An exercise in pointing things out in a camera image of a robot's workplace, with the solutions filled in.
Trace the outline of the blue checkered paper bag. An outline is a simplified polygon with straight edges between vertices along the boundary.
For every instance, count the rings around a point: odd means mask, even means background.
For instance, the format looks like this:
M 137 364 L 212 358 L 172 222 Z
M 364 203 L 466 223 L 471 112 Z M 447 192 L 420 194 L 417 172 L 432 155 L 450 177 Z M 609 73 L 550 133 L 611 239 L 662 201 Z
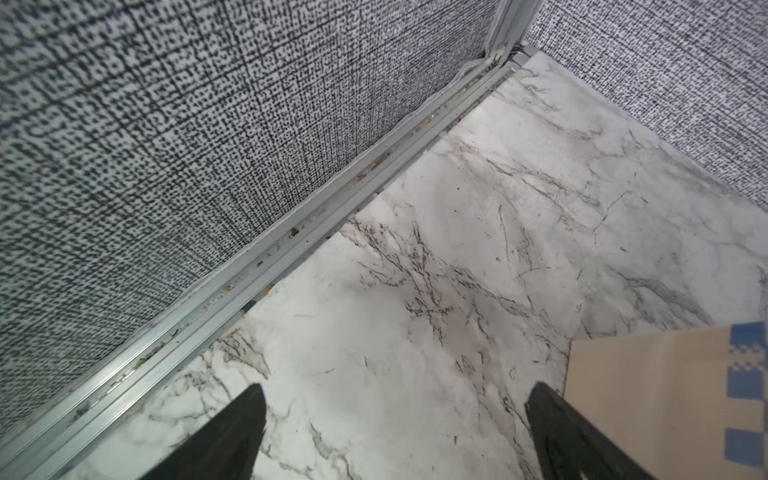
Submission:
M 767 476 L 767 328 L 575 340 L 565 398 L 657 479 Z

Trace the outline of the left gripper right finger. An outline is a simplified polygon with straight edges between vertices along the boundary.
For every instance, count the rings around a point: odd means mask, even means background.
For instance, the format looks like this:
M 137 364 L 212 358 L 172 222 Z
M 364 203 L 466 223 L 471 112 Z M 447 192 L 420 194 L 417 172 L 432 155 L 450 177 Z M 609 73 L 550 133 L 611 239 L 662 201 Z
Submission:
M 543 478 L 652 477 L 549 385 L 534 385 L 525 411 Z

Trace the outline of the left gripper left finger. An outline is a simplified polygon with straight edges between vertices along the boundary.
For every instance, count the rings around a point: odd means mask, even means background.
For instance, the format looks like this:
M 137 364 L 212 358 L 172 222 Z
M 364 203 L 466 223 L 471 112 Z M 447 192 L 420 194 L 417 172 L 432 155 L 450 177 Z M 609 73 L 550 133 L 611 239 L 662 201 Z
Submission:
M 263 440 L 266 414 L 262 387 L 248 386 L 142 479 L 249 479 Z

